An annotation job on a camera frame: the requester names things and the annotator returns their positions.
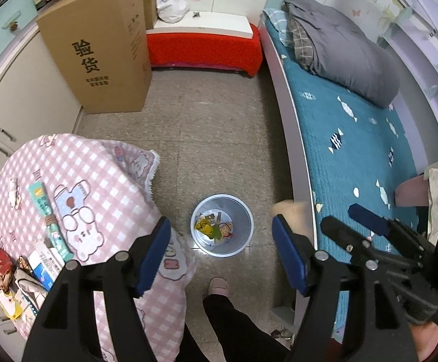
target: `pink checkered tablecloth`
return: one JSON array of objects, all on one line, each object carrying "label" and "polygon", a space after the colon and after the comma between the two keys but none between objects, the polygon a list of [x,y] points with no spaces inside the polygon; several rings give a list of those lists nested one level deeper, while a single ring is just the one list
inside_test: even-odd
[{"label": "pink checkered tablecloth", "polygon": [[[159,161],[154,151],[76,135],[42,136],[26,143],[0,173],[0,247],[16,260],[30,255],[34,239],[46,237],[44,219],[28,193],[28,187],[41,180],[68,247],[82,265],[128,250],[137,237],[150,234],[160,218],[151,194]],[[18,180],[19,203],[13,208],[8,202],[12,178]],[[191,251],[172,231],[151,290],[135,300],[159,362],[172,362],[179,353],[186,315],[184,288],[195,268]],[[103,293],[95,292],[94,299],[102,354],[112,362],[115,352]],[[28,337],[33,320],[15,321],[23,337]]]}]

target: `tiled floor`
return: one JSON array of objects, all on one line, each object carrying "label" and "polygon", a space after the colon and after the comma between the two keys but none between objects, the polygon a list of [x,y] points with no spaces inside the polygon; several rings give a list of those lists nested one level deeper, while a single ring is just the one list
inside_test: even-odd
[{"label": "tiled floor", "polygon": [[291,290],[271,238],[269,211],[276,201],[292,198],[292,190],[278,104],[265,66],[254,78],[154,71],[143,111],[85,115],[78,134],[155,150],[160,165],[154,200],[191,247],[189,220],[203,198],[228,193],[249,206],[255,229],[242,253],[221,259],[194,249],[200,265],[186,289],[186,322],[211,362],[224,360],[202,308],[214,276],[228,281],[233,304],[261,329],[280,328],[269,308],[290,300]]}]

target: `black pants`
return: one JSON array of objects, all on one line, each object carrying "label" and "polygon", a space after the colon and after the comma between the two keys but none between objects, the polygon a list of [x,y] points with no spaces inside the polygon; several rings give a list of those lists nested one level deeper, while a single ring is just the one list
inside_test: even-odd
[{"label": "black pants", "polygon": [[[234,309],[227,297],[213,294],[203,305],[227,362],[282,362],[286,358],[289,350]],[[187,325],[176,362],[208,362]]]}]

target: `person's foot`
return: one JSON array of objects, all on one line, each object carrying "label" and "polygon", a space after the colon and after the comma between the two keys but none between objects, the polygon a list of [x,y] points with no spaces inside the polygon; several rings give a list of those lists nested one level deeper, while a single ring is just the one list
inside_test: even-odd
[{"label": "person's foot", "polygon": [[209,284],[209,295],[218,294],[229,298],[229,286],[222,278],[213,278]]}]

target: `red cushion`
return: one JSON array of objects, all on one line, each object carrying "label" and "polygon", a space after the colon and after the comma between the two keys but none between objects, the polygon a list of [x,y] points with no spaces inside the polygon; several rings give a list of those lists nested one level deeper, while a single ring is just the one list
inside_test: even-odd
[{"label": "red cushion", "polygon": [[252,39],[203,33],[148,34],[148,53],[152,66],[210,65],[244,70],[250,76],[262,62],[259,30],[251,24]]}]

